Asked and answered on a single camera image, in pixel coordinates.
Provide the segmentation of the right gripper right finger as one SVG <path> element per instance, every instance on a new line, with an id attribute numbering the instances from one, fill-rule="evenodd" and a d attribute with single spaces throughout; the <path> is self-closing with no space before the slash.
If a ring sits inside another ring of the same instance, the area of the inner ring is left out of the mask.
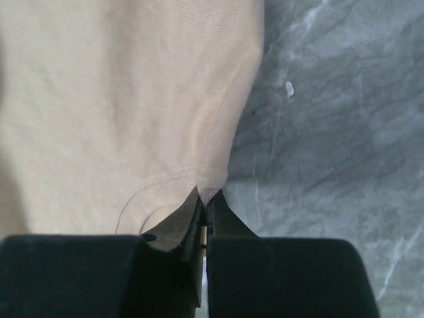
<path id="1" fill-rule="evenodd" d="M 263 238 L 229 208 L 208 203 L 210 317 L 378 317 L 364 263 L 348 241 Z"/>

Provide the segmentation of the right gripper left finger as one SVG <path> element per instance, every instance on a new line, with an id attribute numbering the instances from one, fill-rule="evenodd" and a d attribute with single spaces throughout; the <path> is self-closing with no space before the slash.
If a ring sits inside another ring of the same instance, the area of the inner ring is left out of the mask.
<path id="1" fill-rule="evenodd" d="M 1 241 L 2 317 L 193 317 L 201 304 L 203 205 L 193 190 L 134 235 Z"/>

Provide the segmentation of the beige t shirt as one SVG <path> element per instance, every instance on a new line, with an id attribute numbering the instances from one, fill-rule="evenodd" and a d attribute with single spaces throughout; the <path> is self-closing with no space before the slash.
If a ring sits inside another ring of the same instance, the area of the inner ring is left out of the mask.
<path id="1" fill-rule="evenodd" d="M 2 1 L 1 235 L 140 234 L 225 184 L 263 1 Z"/>

